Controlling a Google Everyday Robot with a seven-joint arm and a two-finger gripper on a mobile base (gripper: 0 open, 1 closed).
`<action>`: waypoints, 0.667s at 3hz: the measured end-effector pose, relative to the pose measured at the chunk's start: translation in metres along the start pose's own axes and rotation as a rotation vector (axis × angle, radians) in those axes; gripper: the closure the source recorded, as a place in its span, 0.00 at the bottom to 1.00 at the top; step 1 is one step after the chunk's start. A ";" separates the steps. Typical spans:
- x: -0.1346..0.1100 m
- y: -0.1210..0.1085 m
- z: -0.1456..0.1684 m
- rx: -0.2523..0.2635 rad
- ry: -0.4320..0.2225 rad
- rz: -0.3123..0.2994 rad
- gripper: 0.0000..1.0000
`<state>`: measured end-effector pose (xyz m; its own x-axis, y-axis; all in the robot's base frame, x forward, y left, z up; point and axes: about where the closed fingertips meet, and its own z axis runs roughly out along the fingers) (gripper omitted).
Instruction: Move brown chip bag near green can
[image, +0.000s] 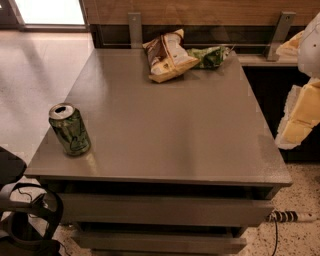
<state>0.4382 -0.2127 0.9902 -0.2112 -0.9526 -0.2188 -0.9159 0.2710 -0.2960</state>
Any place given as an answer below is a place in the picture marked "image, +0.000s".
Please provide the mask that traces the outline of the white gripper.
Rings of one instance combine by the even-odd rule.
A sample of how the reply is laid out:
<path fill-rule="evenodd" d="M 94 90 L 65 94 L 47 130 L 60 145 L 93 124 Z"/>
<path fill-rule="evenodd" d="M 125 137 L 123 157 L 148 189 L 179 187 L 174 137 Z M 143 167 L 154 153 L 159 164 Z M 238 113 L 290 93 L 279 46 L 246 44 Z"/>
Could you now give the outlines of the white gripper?
<path fill-rule="evenodd" d="M 304 31 L 281 44 L 276 54 L 298 55 L 299 71 L 313 77 L 302 87 L 293 85 L 285 102 L 275 143 L 278 148 L 289 150 L 299 146 L 320 123 L 320 13 Z"/>

